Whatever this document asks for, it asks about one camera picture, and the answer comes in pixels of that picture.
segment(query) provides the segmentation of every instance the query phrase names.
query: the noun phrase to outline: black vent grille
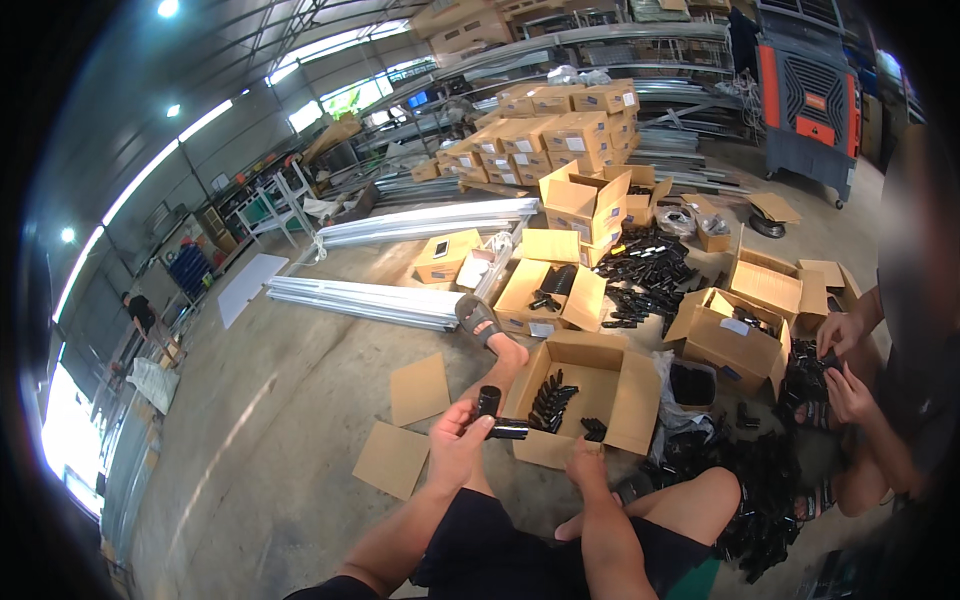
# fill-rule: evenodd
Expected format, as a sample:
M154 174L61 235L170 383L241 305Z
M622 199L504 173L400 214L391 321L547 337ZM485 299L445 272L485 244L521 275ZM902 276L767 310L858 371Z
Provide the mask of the black vent grille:
M758 0L757 6L761 9L769 7L781 12L795 12L808 19L840 27L840 17L833 0Z
M783 61L783 79L786 89L786 117L790 127L797 129L797 115L801 115L833 128L836 133L834 146L844 143L847 122L840 74L810 60L787 57ZM827 109L820 110L807 104L806 93L823 98Z

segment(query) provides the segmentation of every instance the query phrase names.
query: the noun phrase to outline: white board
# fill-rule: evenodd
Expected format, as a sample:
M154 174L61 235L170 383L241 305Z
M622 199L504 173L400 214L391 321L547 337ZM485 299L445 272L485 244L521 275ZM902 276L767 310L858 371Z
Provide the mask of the white board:
M263 289L267 279L276 275L283 265L290 262L289 258L273 256L272 254L258 254L253 257L243 271L233 278L224 291L217 297L220 304L220 317L224 320L224 329L236 321L250 300Z

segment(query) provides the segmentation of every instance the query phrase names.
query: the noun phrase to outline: black shorts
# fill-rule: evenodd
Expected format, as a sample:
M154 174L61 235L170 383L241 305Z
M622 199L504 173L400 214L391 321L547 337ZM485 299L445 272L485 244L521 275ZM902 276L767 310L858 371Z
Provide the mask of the black shorts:
M647 579L663 598L711 548L631 517ZM589 598L580 540L549 545L518 531L496 498L460 490L411 581L431 598Z

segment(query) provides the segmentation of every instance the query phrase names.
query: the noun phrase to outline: smartphone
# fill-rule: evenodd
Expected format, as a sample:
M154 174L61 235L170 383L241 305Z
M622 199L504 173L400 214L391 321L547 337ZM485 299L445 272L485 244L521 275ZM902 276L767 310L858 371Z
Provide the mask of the smartphone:
M436 250L433 251L434 258L440 258L441 256L446 256L446 249L450 245L450 240L443 240L437 244Z

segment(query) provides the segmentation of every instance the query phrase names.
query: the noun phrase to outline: human hand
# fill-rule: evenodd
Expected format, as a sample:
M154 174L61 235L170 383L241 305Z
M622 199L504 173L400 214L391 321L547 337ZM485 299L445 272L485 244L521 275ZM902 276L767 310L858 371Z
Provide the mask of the human hand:
M863 329L863 319L854 313L830 313L817 329L817 358L827 356L830 348L842 356L860 341Z
M607 487L607 465L603 455L587 447L584 436L577 438L573 446L573 456L566 462L566 476L581 490L584 485L599 483Z
M876 408L874 396L844 361L843 372L834 368L824 373L830 407L843 423L860 423Z
M493 417L489 415L469 423L475 408L470 399L455 402L430 427L428 486L454 494L470 480L473 455L493 427Z

